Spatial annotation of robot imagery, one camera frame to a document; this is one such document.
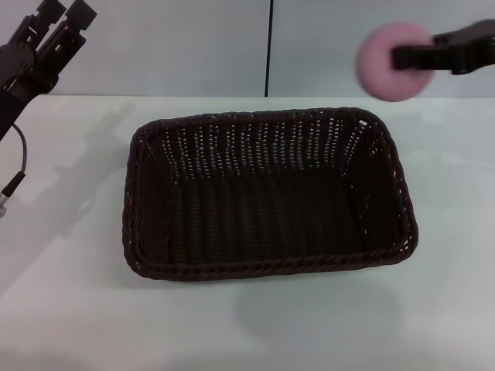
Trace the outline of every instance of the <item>black cable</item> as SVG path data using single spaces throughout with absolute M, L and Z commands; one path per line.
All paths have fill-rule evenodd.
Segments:
M 0 192 L 0 217 L 5 215 L 5 203 L 10 197 L 12 197 L 12 194 L 26 177 L 25 171 L 28 162 L 28 145 L 26 143 L 26 137 L 16 124 L 13 124 L 12 127 L 19 133 L 22 141 L 22 168 L 21 171 L 15 174 L 14 178 L 12 178 L 12 180 L 4 187 L 2 192 Z
M 19 126 L 16 124 L 12 124 L 12 127 L 19 133 L 19 137 L 21 137 L 22 141 L 22 167 L 21 167 L 21 172 L 26 172 L 26 166 L 28 164 L 28 145 L 26 142 L 26 137 L 24 136 L 24 133 L 22 133 L 22 130 L 19 129 Z

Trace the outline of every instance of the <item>white table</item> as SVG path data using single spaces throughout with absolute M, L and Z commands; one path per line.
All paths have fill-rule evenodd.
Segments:
M 128 145 L 148 121 L 357 106 L 397 143 L 418 219 L 410 260 L 338 274 L 173 284 L 121 245 Z M 495 369 L 495 100 L 41 97 L 28 176 L 0 220 L 0 370 Z M 1 182 L 20 165 L 0 143 Z

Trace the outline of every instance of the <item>pink ball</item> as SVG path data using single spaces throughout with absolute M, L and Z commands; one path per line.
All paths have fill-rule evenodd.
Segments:
M 419 94 L 433 71 L 394 70 L 391 51 L 396 46 L 432 45 L 432 37 L 421 27 L 406 22 L 390 23 L 368 36 L 356 58 L 357 78 L 369 95 L 389 102 Z

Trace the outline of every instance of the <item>wicker basket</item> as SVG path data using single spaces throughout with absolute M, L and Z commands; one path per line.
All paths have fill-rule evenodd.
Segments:
M 394 142 L 357 108 L 149 123 L 123 220 L 131 268 L 171 281 L 396 264 L 418 243 Z

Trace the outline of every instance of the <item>basket rim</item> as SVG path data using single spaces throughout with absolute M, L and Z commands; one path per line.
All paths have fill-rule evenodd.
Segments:
M 132 200 L 140 192 L 139 187 L 134 187 L 133 179 L 136 173 L 140 174 L 139 160 L 144 155 L 147 144 L 160 134 L 160 129 L 189 128 L 212 124 L 235 124 L 250 121 L 273 122 L 283 120 L 283 117 L 291 120 L 315 120 L 315 119 L 354 119 L 375 124 L 375 130 L 381 135 L 381 144 L 389 148 L 390 157 L 388 163 L 389 176 L 395 179 L 394 195 L 405 210 L 403 219 L 404 238 L 401 243 L 393 247 L 386 247 L 372 251 L 356 252 L 348 255 L 320 255 L 294 257 L 289 259 L 236 261 L 228 263 L 210 264 L 156 264 L 146 260 L 140 254 L 140 248 L 132 243 L 135 239 L 135 225 L 132 218 Z M 317 271 L 343 271 L 355 270 L 364 267 L 389 265 L 399 263 L 409 258 L 418 244 L 418 225 L 416 223 L 411 197 L 405 181 L 404 169 L 398 157 L 398 150 L 390 131 L 385 123 L 375 114 L 356 107 L 340 108 L 313 108 L 304 110 L 283 111 L 258 111 L 258 112 L 227 112 L 223 114 L 198 114 L 187 117 L 161 119 L 151 121 L 139 128 L 131 141 L 128 160 L 128 172 L 125 180 L 125 207 L 122 216 L 123 234 L 122 242 L 125 249 L 125 258 L 131 269 L 143 277 L 155 279 L 167 279 L 170 281 L 206 281 L 223 278 L 260 277 L 267 274 L 295 274 Z M 254 269 L 262 266 L 265 269 Z M 251 267 L 241 270 L 240 267 Z

